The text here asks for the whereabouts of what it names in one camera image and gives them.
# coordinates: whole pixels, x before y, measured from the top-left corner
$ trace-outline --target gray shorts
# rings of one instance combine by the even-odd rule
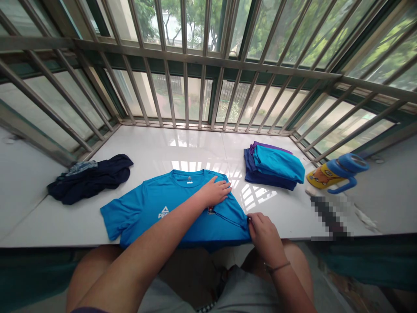
[[[277,292],[269,283],[235,266],[216,305],[210,312],[277,312]],[[143,297],[138,312],[195,312],[158,277]]]

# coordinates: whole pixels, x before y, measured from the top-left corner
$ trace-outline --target white wall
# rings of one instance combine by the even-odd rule
[[[0,240],[46,196],[46,186],[66,168],[0,127]]]
[[[381,153],[383,164],[356,176],[346,192],[356,206],[375,220],[383,234],[417,232],[417,136]]]

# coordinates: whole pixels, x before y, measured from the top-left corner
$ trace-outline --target purple shirt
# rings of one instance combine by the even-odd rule
[[[284,151],[286,153],[292,154],[292,152],[290,152],[288,150],[278,148],[278,147],[275,147],[275,146],[271,146],[271,145],[267,145],[266,143],[259,143],[258,141],[254,141],[253,144],[251,145],[251,147],[249,148],[249,152],[251,153],[251,155],[253,155],[253,153],[255,152],[255,147],[256,146],[263,146],[263,147],[276,149],[276,150],[281,150],[281,151]]]

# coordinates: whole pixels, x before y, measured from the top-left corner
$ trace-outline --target bracelet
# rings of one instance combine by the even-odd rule
[[[265,266],[265,271],[269,273],[269,275],[272,275],[275,271],[280,270],[283,267],[286,267],[288,265],[290,265],[291,262],[288,261],[287,263],[285,263],[284,265],[278,266],[276,268],[272,268],[270,267],[267,263],[264,262],[264,266]]]

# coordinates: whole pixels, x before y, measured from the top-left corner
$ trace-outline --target stack of folded clothes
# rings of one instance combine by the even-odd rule
[[[290,151],[254,141],[244,149],[245,180],[250,183],[276,186],[294,190],[304,183],[305,170],[301,161]]]

